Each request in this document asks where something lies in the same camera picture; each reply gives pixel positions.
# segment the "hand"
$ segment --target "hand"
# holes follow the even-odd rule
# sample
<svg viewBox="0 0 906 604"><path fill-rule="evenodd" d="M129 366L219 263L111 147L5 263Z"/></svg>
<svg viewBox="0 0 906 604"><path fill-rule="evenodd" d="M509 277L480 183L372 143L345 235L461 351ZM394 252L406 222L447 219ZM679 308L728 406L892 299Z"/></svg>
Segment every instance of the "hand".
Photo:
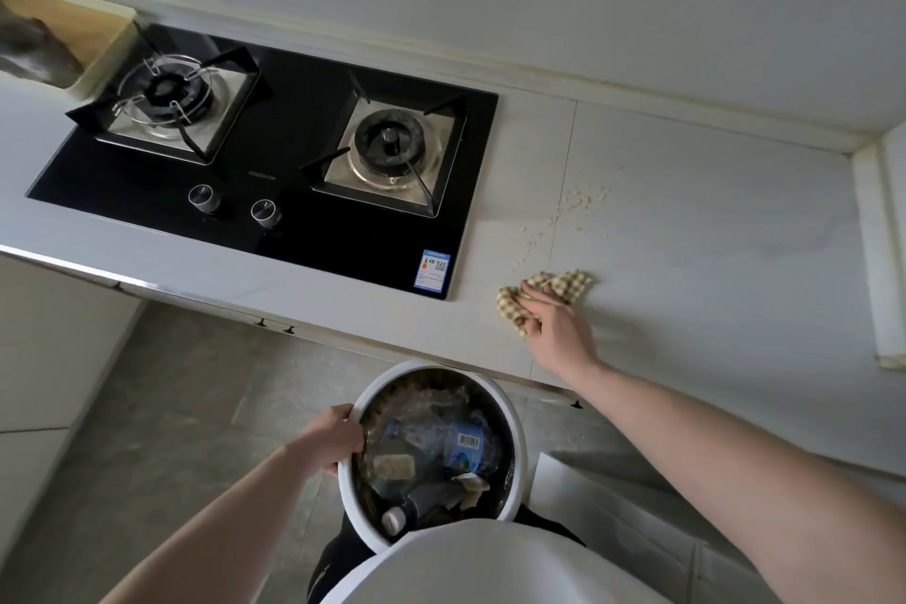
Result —
<svg viewBox="0 0 906 604"><path fill-rule="evenodd" d="M336 477L337 462L360 452L365 435L358 423L348 420L352 404L340 404L324 409L311 418L302 430L302 437L315 444L318 466Z"/></svg>
<svg viewBox="0 0 906 604"><path fill-rule="evenodd" d="M579 374L599 365L588 321L550 291L522 290L530 297L516 297L519 305L540 319L526 320L526 341L539 364L573 384Z"/></svg>

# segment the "energy label sticker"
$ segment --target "energy label sticker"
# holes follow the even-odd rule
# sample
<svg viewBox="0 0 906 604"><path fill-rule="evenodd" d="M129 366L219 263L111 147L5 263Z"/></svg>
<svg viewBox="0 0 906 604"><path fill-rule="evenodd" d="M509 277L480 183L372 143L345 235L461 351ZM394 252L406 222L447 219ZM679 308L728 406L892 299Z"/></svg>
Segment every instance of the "energy label sticker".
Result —
<svg viewBox="0 0 906 604"><path fill-rule="evenodd" d="M444 288L450 257L446 253L424 251L421 255L419 272L415 276L416 289L425 289L439 294Z"/></svg>

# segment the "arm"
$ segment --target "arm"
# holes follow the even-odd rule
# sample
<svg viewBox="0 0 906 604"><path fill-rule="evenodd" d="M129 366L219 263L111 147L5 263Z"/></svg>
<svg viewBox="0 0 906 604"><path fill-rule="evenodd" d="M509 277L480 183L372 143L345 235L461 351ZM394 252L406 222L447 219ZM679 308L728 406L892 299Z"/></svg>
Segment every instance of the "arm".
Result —
<svg viewBox="0 0 906 604"><path fill-rule="evenodd" d="M267 577L277 543L314 473L364 444L346 421L351 404L317 415L277 451L160 545L101 604L248 604Z"/></svg>
<svg viewBox="0 0 906 604"><path fill-rule="evenodd" d="M906 601L906 514L765 430L595 357L575 309L523 285L536 360L584 396L787 604Z"/></svg>

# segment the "white shirt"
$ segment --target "white shirt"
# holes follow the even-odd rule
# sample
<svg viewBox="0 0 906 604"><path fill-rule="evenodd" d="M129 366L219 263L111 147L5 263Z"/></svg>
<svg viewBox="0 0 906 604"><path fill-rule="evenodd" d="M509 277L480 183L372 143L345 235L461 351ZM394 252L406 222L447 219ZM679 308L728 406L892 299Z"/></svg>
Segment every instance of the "white shirt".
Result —
<svg viewBox="0 0 906 604"><path fill-rule="evenodd" d="M670 604L583 546L501 520L410 533L358 566L323 604Z"/></svg>

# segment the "gray tile floor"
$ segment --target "gray tile floor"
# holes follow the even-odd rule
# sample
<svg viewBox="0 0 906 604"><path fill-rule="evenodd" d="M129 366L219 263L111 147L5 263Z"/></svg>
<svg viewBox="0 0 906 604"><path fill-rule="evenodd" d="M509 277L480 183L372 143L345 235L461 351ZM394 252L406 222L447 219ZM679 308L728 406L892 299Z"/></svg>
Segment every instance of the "gray tile floor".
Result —
<svg viewBox="0 0 906 604"><path fill-rule="evenodd" d="M328 404L391 364L151 304L0 574L3 604L97 602L137 562ZM657 481L610 424L508 383L533 466L541 451ZM304 601L339 529L334 478L306 484L260 602Z"/></svg>

